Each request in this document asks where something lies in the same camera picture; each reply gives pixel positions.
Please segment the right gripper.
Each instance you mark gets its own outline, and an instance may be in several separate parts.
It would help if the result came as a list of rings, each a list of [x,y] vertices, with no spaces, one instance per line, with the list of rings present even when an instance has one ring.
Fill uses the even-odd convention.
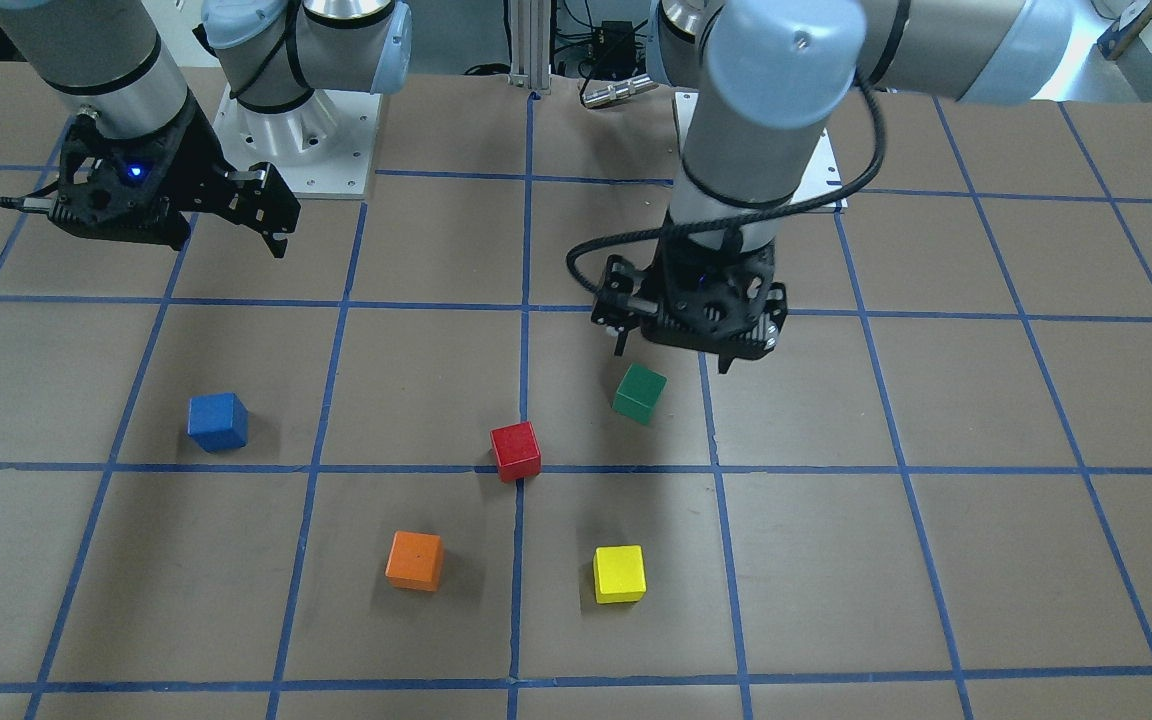
[[[45,215],[77,237],[175,251],[191,237],[187,214],[197,211],[259,233],[270,253],[285,258],[300,200],[270,161],[234,168],[198,106],[136,138],[108,137],[97,120],[97,109],[82,106],[61,142],[58,179],[0,196],[0,209]]]

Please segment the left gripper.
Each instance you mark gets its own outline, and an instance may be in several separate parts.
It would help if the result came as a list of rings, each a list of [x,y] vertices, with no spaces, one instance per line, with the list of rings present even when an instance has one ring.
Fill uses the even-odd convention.
[[[723,255],[690,241],[664,242],[644,270],[613,253],[594,290],[591,323],[616,334],[626,355],[632,331],[649,342],[717,355],[717,373],[759,361],[780,344],[788,314],[774,281],[774,245]]]

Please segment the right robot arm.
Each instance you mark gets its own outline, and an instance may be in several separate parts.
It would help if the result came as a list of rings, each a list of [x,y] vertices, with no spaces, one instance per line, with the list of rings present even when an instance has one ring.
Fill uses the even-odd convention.
[[[195,37],[242,109],[247,168],[223,154],[141,1],[0,1],[0,26],[73,109],[54,182],[0,196],[76,237],[183,249],[191,211],[259,233],[283,258],[301,205],[280,167],[335,141],[329,91],[396,94],[411,56],[402,1],[206,1]]]

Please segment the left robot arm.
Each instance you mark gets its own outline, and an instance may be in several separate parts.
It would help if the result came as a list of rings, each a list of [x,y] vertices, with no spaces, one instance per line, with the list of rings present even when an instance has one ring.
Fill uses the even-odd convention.
[[[881,88],[1007,105],[1032,99],[1064,56],[1070,1],[655,1],[649,77],[698,92],[664,222],[581,243],[570,274],[591,323],[645,340],[758,361],[780,340],[774,279],[786,217],[829,206],[881,169]],[[796,200],[828,119],[858,90],[874,150],[859,176]]]

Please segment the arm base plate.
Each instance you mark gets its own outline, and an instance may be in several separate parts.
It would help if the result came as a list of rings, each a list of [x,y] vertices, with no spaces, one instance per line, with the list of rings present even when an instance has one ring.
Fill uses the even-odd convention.
[[[692,90],[677,90],[673,96],[680,158],[685,147],[685,138],[689,135],[696,103],[698,103],[698,94]],[[844,179],[838,170],[835,149],[832,146],[828,129],[823,129],[820,137],[814,143],[812,156],[806,161],[803,177],[799,179],[799,187],[796,188],[788,204],[817,199],[817,197],[838,190],[842,185],[844,185]]]
[[[212,128],[234,167],[270,161],[298,199],[365,200],[384,100],[317,90],[300,108],[262,114],[223,99]]]

